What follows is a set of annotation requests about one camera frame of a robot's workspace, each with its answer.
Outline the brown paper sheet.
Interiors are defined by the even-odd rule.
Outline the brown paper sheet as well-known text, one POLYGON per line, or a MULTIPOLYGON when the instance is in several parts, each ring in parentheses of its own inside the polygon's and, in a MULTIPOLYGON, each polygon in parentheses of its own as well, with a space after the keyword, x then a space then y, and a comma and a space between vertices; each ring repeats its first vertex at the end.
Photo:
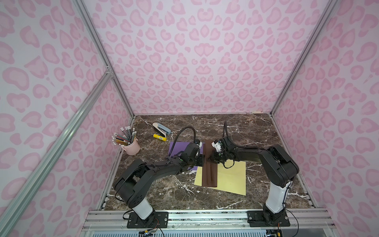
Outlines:
POLYGON ((217 187, 218 165, 207 161, 209 157, 214 157, 214 148, 211 140, 204 141, 203 147, 203 167, 202 167, 202 186, 217 187))

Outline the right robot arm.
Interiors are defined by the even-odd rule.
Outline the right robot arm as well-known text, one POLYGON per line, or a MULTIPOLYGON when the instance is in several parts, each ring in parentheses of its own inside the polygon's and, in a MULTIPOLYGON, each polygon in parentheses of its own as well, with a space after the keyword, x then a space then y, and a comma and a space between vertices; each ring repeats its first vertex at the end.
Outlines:
POLYGON ((250 227, 289 227, 286 214, 286 198, 292 182, 299 173, 299 167, 280 145, 266 148, 252 148, 235 145, 224 137, 207 141, 203 148, 204 160, 215 164, 255 161, 260 162, 270 181, 268 198, 262 210, 248 211, 250 227))

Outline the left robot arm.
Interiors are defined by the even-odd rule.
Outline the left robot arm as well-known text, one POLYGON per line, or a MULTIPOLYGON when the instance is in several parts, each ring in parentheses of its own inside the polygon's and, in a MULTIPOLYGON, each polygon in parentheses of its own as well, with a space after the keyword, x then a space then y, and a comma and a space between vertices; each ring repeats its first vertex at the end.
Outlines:
POLYGON ((116 194, 141 220, 152 218, 154 209, 146 195, 153 182, 166 176, 181 174, 196 166, 202 160, 201 145, 196 140, 189 143, 184 151, 155 163, 136 159, 114 182, 116 194))

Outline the purple paper sheet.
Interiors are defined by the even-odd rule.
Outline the purple paper sheet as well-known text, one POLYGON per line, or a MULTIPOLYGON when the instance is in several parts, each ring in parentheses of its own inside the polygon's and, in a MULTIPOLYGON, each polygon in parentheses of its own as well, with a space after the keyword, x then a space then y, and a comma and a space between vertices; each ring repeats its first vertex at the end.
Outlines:
MULTIPOLYGON (((171 148, 173 147, 173 143, 174 142, 170 142, 170 144, 169 144, 169 150, 168 150, 169 152, 170 152, 171 148)), ((176 155, 177 153, 179 153, 181 151, 184 151, 185 148, 189 144, 190 144, 190 142, 178 142, 177 141, 176 144, 175 144, 175 146, 174 146, 174 149, 173 149, 171 155, 173 156, 173 155, 176 155)), ((203 154, 203 147, 200 148, 200 154, 203 154)), ((188 171, 191 171, 191 172, 194 171, 194 172, 196 172, 197 168, 198 168, 198 166, 194 166, 193 168, 189 169, 188 171)))

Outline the yellow paper sheet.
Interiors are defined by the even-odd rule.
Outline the yellow paper sheet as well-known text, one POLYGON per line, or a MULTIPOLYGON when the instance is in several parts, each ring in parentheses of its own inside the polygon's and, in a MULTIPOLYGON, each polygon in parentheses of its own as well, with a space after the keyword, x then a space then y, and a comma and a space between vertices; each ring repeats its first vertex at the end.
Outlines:
POLYGON ((226 169, 222 164, 217 166, 217 187, 215 190, 225 191, 238 195, 246 195, 246 162, 235 162, 226 169))

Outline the yellow marker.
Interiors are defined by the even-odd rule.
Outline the yellow marker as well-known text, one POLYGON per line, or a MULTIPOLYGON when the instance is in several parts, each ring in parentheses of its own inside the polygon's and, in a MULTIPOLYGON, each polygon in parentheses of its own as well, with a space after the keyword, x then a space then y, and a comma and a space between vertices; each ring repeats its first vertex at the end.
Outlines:
POLYGON ((154 134, 153 137, 156 138, 156 139, 162 140, 162 141, 167 141, 166 137, 160 136, 158 134, 154 134))

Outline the grey stapler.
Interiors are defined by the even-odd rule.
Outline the grey stapler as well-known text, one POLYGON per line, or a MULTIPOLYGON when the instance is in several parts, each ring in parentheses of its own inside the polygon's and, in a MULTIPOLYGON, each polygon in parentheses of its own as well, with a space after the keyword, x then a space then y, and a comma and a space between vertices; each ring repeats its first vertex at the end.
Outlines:
POLYGON ((158 122, 154 122, 153 124, 152 124, 152 126, 153 126, 153 128, 154 128, 154 130, 160 135, 160 136, 162 136, 162 137, 167 137, 167 136, 169 136, 171 133, 172 133, 172 131, 169 129, 169 128, 167 128, 167 127, 165 127, 164 125, 162 125, 162 124, 160 124, 160 123, 158 123, 158 122))

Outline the pink pencil cup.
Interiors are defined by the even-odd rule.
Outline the pink pencil cup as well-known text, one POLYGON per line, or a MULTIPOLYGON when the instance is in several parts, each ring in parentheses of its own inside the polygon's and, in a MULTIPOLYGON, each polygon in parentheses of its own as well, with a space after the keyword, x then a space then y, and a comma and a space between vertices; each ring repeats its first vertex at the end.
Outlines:
POLYGON ((138 139, 135 138, 134 141, 127 146, 121 147, 129 156, 134 156, 140 151, 140 146, 138 144, 138 139))

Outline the bundle of pencils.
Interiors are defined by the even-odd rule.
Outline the bundle of pencils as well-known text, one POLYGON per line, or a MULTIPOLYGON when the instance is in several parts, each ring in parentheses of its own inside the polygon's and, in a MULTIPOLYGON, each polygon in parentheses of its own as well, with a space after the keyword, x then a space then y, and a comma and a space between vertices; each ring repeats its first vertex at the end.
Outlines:
POLYGON ((131 145, 135 139, 137 131, 131 126, 121 127, 121 134, 114 133, 112 136, 112 141, 114 145, 128 146, 131 145))

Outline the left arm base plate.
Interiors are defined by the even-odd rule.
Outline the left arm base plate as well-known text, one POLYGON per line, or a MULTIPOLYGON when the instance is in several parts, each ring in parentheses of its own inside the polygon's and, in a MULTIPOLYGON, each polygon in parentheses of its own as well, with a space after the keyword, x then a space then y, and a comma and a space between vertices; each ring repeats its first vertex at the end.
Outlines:
POLYGON ((169 213, 166 211, 153 211, 145 220, 135 212, 130 212, 127 217, 128 229, 167 228, 169 213))

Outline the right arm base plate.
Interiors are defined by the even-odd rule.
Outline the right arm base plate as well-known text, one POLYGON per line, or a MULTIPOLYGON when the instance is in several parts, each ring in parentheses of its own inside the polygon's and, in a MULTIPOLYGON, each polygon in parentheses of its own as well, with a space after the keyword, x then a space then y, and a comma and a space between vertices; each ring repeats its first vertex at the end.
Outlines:
POLYGON ((290 221, 285 210, 272 213, 269 209, 248 211, 247 222, 250 227, 290 227, 290 221))

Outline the aluminium front rail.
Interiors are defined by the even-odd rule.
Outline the aluminium front rail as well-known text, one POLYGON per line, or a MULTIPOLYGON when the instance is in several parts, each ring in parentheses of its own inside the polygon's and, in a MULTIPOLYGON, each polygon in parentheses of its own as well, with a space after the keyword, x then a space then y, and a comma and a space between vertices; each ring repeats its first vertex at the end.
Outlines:
MULTIPOLYGON (((328 211, 324 208, 295 208, 287 210, 289 227, 282 224, 274 226, 251 227, 246 209, 214 210, 168 210, 167 227, 163 231, 181 230, 250 230, 250 229, 336 229, 328 211)), ((129 214, 126 211, 90 211, 83 225, 83 232, 132 231, 128 228, 129 214)))

